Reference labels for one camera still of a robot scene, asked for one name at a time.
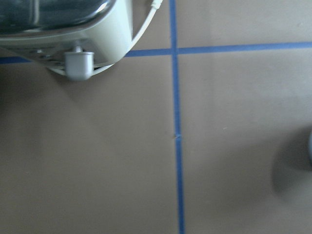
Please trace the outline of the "blue bowl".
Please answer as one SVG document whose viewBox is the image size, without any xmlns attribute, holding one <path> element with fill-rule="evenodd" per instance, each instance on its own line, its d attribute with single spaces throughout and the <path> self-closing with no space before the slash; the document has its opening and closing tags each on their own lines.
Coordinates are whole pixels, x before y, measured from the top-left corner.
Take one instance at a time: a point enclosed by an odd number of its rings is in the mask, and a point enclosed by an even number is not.
<svg viewBox="0 0 312 234">
<path fill-rule="evenodd" d="M 312 165 L 312 132 L 310 132 L 309 139 L 308 139 L 308 155 L 309 155 L 310 165 Z"/>
</svg>

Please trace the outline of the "silver white toaster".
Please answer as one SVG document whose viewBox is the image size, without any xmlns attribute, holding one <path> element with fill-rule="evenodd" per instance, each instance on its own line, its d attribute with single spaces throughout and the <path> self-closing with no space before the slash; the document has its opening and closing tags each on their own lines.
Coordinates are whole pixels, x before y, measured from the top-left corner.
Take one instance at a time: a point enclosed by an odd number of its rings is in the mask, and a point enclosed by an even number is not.
<svg viewBox="0 0 312 234">
<path fill-rule="evenodd" d="M 0 46 L 71 80 L 121 60 L 133 39 L 130 0 L 3 0 Z"/>
</svg>

